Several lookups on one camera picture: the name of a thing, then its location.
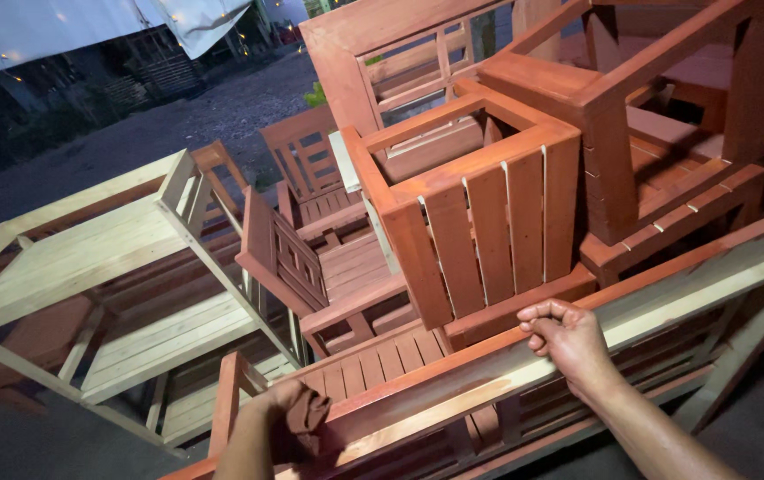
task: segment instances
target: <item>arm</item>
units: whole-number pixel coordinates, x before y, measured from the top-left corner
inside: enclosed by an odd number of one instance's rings
[[[561,300],[518,312],[529,346],[551,359],[571,393],[610,428],[649,480],[741,478],[628,384],[612,364],[595,314]]]
[[[270,458],[270,427],[296,403],[301,385],[299,380],[280,382],[239,409],[214,480],[269,480],[275,476]]]

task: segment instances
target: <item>hand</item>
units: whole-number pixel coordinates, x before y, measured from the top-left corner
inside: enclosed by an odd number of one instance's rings
[[[591,405],[595,396],[610,395],[627,384],[607,354],[604,333],[589,310],[549,299],[518,312],[521,330],[532,332],[528,346],[540,357],[551,355],[565,375],[569,390]]]

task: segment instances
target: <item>gravel ground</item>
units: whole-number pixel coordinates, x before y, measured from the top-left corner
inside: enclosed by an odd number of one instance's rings
[[[217,138],[258,188],[280,180],[258,128],[308,109],[302,93],[317,80],[306,54],[283,51],[290,53],[257,71],[223,72],[196,98],[132,115],[0,172],[0,222]]]

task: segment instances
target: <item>wooden table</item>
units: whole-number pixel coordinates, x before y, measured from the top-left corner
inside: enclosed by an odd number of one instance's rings
[[[153,415],[143,425],[99,404],[157,376],[165,384],[169,370],[258,329],[281,352],[270,360],[275,368],[299,368],[295,346],[291,351],[263,321],[265,295],[259,284],[233,262],[223,267],[200,240],[214,203],[222,213],[228,211],[184,150],[1,223],[0,253],[14,244],[20,252],[0,272],[0,326],[80,293],[94,297],[95,307],[57,375],[1,344],[0,362],[172,453],[178,453],[172,448],[177,435],[159,434]],[[91,215],[82,223],[60,224]],[[228,221],[236,223],[233,217]],[[42,237],[45,231],[51,234]],[[101,338],[82,384],[73,386],[86,348],[108,316],[89,290],[187,247],[224,291],[202,295],[196,281],[184,285],[179,300],[148,311],[133,309],[127,317],[121,313]]]

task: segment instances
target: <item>white tarp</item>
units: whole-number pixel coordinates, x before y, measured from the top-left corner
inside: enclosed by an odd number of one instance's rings
[[[252,0],[152,0],[189,58],[198,58],[222,38]]]
[[[196,58],[222,38],[250,3],[251,0],[0,0],[0,55],[6,56],[0,57],[0,70],[157,27],[167,20],[187,54]]]

